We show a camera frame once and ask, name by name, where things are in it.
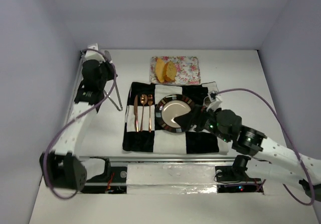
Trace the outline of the brown bread slice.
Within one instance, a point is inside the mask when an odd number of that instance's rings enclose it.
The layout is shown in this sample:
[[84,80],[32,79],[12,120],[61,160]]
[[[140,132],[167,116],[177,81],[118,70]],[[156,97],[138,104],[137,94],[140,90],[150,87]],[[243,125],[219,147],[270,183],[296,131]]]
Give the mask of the brown bread slice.
[[172,61],[169,61],[165,64],[164,67],[164,79],[166,82],[173,82],[175,81],[175,77],[177,74],[177,69],[175,67],[175,64]]

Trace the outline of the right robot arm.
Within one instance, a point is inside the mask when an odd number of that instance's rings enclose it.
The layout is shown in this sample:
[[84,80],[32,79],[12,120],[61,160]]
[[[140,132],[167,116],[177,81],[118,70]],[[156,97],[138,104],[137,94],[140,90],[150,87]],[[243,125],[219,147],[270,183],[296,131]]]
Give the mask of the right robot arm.
[[242,125],[241,117],[233,111],[197,106],[174,121],[185,130],[206,130],[232,144],[238,155],[228,170],[217,171],[219,182],[272,179],[303,191],[311,201],[320,201],[320,160],[296,153],[264,133]]

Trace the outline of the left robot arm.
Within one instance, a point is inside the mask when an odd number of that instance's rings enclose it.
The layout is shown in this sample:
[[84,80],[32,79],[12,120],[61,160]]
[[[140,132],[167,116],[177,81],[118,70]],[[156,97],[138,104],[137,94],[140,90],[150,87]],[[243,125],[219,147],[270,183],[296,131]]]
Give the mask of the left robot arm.
[[105,85],[112,81],[116,87],[115,66],[110,60],[90,59],[83,62],[82,81],[65,126],[56,134],[45,152],[40,165],[45,184],[52,192],[57,188],[81,191],[88,180],[106,179],[110,175],[108,158],[88,157],[81,160],[78,151],[85,134],[107,100]]

